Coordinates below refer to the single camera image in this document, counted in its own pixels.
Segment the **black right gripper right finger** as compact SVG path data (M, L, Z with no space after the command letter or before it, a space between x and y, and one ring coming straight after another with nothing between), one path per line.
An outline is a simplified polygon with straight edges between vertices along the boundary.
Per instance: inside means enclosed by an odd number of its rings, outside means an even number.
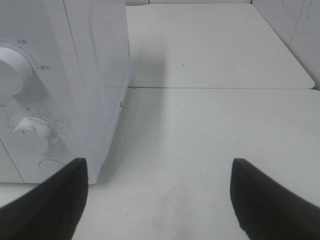
M251 240L318 240L320 209L242 158L232 162L230 199Z

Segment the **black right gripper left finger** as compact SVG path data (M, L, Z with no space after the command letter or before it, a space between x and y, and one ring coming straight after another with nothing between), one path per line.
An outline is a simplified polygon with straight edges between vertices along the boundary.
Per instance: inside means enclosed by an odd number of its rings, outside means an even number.
M88 167L76 158L0 208L2 240L70 240L88 197Z

